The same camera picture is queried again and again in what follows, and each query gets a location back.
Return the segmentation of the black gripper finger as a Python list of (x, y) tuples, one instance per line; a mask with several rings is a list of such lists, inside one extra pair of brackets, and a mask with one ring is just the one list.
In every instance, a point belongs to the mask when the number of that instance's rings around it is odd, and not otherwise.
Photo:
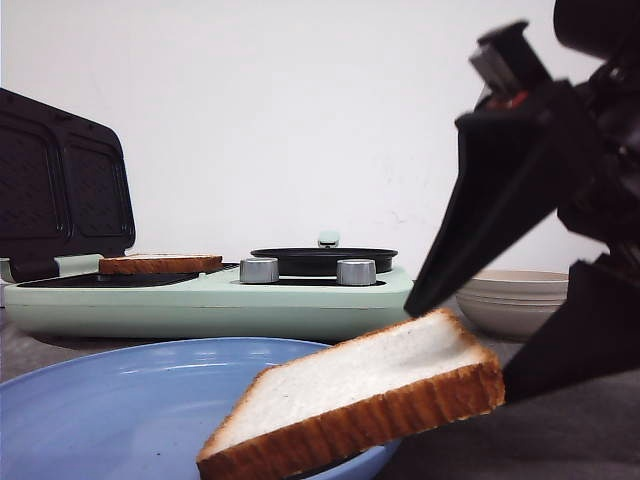
[(639, 367), (639, 272), (608, 259), (570, 268), (566, 301), (503, 369), (516, 403)]

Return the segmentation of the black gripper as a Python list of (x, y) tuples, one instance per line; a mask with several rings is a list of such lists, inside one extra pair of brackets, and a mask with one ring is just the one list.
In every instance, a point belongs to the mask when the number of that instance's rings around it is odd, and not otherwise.
[(612, 263), (639, 263), (639, 3), (558, 1), (553, 23), (563, 46), (603, 64), (576, 90), (552, 81), (512, 108), (457, 119), (458, 177), (406, 300), (411, 316), (562, 206), (564, 225), (606, 244)]

